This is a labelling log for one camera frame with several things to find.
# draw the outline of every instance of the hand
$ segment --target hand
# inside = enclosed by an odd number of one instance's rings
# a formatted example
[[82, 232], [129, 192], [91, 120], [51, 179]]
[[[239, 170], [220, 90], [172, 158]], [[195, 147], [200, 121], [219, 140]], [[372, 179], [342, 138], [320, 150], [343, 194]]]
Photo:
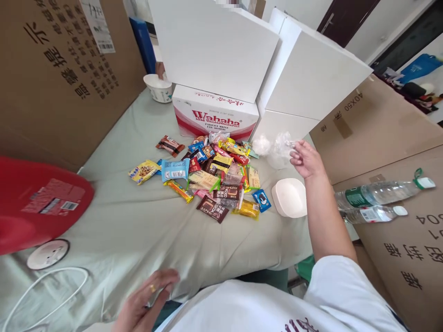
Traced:
[[163, 79], [163, 74], [165, 73], [165, 65], [163, 62], [156, 62], [156, 74], [159, 79]]
[[305, 180], [316, 175], [326, 175], [320, 154], [308, 142], [298, 141], [294, 149], [290, 153], [291, 164]]
[[[143, 285], [126, 300], [115, 322], [113, 332], [150, 332], [160, 310], [169, 299], [172, 287], [180, 280], [174, 269], [155, 271]], [[151, 308], [145, 308], [153, 291], [163, 290]]]

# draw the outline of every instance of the white t-shirt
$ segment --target white t-shirt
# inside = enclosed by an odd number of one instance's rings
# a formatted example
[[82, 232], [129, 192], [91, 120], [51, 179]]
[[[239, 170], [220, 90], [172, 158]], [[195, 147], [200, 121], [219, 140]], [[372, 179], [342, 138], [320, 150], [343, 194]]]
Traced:
[[351, 259], [328, 256], [312, 271], [302, 300], [272, 286], [229, 280], [200, 291], [158, 332], [407, 331]]

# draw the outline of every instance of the white cable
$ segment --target white cable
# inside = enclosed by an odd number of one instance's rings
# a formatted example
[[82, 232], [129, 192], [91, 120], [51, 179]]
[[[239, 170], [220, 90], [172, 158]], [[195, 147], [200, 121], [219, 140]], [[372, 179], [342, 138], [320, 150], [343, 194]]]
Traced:
[[45, 273], [44, 275], [42, 275], [39, 279], [37, 279], [28, 289], [27, 291], [22, 295], [22, 297], [20, 298], [20, 300], [17, 302], [17, 304], [14, 306], [14, 308], [12, 309], [11, 313], [9, 314], [8, 318], [5, 321], [5, 324], [3, 325], [3, 329], [2, 332], [6, 332], [6, 328], [8, 327], [9, 321], [12, 318], [12, 315], [14, 315], [15, 311], [17, 310], [18, 306], [20, 305], [20, 303], [23, 301], [23, 299], [25, 298], [26, 295], [28, 295], [29, 291], [31, 289], [33, 289], [35, 287], [35, 285], [37, 285], [44, 277], [56, 273], [56, 272], [60, 272], [60, 271], [67, 271], [67, 270], [73, 270], [73, 271], [79, 271], [81, 273], [83, 273], [84, 275], [84, 280], [81, 283], [81, 285], [77, 288], [77, 290], [70, 296], [68, 297], [61, 305], [59, 305], [57, 308], [55, 308], [51, 313], [49, 313], [48, 315], [46, 315], [45, 317], [43, 317], [42, 319], [40, 319], [37, 323], [35, 323], [33, 326], [31, 327], [27, 327], [25, 328], [23, 331], [29, 330], [31, 328], [36, 327], [38, 324], [40, 324], [41, 322], [43, 322], [45, 319], [47, 319], [50, 315], [52, 315], [54, 312], [56, 312], [58, 309], [60, 309], [61, 307], [63, 307], [66, 302], [68, 302], [70, 299], [72, 299], [79, 291], [80, 289], [83, 287], [83, 285], [86, 283], [86, 280], [88, 280], [88, 271], [82, 267], [63, 267], [63, 268], [59, 268], [59, 269], [55, 269], [52, 271], [49, 271], [47, 273]]

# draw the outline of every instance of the bottle label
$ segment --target bottle label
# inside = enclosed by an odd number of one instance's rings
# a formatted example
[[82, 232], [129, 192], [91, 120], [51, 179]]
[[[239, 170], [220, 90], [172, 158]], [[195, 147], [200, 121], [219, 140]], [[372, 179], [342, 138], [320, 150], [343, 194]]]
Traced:
[[360, 214], [367, 222], [383, 221], [376, 212], [375, 207], [367, 207], [360, 209]]
[[349, 204], [351, 204], [354, 208], [365, 208], [372, 206], [372, 204], [363, 197], [361, 187], [346, 190], [345, 196]]

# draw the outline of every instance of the water bottle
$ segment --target water bottle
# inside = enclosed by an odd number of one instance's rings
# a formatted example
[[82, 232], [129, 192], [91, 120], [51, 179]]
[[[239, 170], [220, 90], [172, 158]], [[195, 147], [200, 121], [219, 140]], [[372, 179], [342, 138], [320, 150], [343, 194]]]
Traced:
[[386, 207], [376, 205], [373, 207], [340, 211], [340, 215], [348, 224], [366, 224], [391, 221], [399, 215], [407, 215], [407, 211], [401, 206]]
[[335, 193], [338, 209], [371, 207], [404, 200], [426, 188], [434, 188], [430, 178], [420, 178], [421, 168], [415, 171], [412, 181], [381, 181]]

